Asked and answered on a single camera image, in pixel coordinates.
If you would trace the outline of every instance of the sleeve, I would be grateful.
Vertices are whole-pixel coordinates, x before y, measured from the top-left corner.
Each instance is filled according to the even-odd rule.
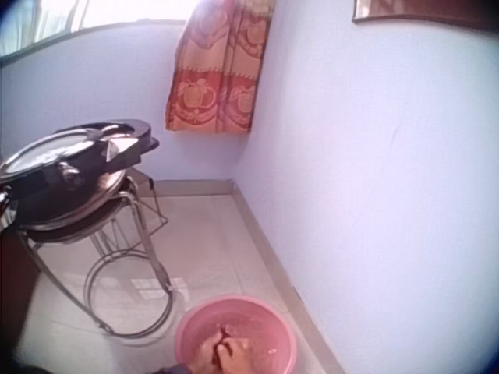
[[[185,365],[176,365],[169,369],[162,369],[155,374],[193,374]]]

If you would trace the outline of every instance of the white wall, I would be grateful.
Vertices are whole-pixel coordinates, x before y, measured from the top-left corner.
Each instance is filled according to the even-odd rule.
[[[236,181],[344,369],[499,341],[499,39],[278,2]]]
[[[2,69],[2,155],[56,129],[113,118],[153,126],[156,179],[226,179],[245,136],[167,132],[165,104],[182,26],[133,25],[63,41]]]

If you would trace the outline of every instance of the pink basin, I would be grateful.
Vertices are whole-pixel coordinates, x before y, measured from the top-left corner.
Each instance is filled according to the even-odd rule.
[[[268,305],[249,296],[226,295],[191,309],[175,333],[177,362],[188,362],[197,348],[223,326],[233,337],[250,341],[258,374],[291,374],[296,339],[288,324]]]

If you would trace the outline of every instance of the pot lid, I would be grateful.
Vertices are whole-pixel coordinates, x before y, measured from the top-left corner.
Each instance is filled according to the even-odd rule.
[[[0,185],[81,153],[93,146],[101,135],[96,129],[77,129],[31,143],[0,165]]]

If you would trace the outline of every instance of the tile floor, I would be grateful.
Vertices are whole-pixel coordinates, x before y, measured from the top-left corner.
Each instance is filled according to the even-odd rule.
[[[258,297],[276,308],[294,328],[299,344],[295,374],[324,374],[317,358],[279,295],[231,196],[161,198],[169,223],[153,235],[160,261],[178,288],[173,317],[140,340],[104,335],[93,321],[41,277],[19,345],[19,358],[58,374],[142,374],[175,363],[173,335],[182,314],[223,294]],[[128,212],[119,221],[130,242],[138,238]],[[159,225],[146,210],[149,228]],[[85,274],[98,256],[90,240],[44,247],[41,255],[66,287],[81,296]],[[145,262],[124,259],[103,271],[94,296],[97,314],[116,330],[144,328],[163,310]]]

